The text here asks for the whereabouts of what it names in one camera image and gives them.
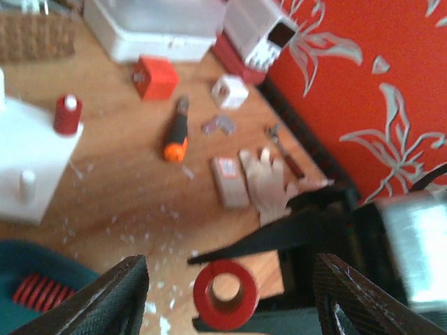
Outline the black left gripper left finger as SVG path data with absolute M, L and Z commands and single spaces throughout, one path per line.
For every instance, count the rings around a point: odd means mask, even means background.
M 128 256 L 13 334 L 139 334 L 149 287 L 144 255 Z

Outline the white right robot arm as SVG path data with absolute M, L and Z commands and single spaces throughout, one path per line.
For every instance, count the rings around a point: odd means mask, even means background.
M 276 251 L 284 291 L 259 306 L 282 310 L 315 306 L 315 259 L 330 253 L 414 311 L 446 309 L 445 199 L 418 191 L 360 205 L 351 188 L 327 186 L 287 206 L 289 215 L 189 264 Z

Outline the large red spring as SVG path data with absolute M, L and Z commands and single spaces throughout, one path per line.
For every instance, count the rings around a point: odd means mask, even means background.
M 193 286 L 199 319 L 218 331 L 233 331 L 246 324 L 258 301 L 258 286 L 251 272 L 232 260 L 209 263 Z
M 53 129 L 63 136 L 75 135 L 80 124 L 82 101 L 74 94 L 60 96 L 56 102 Z

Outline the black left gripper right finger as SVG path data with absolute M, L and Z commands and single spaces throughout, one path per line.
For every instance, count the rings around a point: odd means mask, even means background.
M 316 256 L 313 278 L 323 334 L 445 334 L 333 254 Z

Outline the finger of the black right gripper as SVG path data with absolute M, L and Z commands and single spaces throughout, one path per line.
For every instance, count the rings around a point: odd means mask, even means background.
M 253 231 L 231 245 L 191 256 L 187 264 L 201 265 L 217 260 L 301 247 L 309 247 L 312 253 L 336 253 L 344 248 L 348 217 L 348 212 L 334 208 L 323 211 L 298 211 Z

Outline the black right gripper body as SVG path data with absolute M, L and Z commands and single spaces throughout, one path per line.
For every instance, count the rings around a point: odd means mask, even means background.
M 296 290 L 314 305 L 312 278 L 318 253 L 331 253 L 351 265 L 397 301 L 407 304 L 402 279 L 390 254 L 378 209 L 358 205 L 353 188 L 320 188 L 287 203 L 288 221 L 304 225 L 294 246 L 279 251 L 285 291 Z

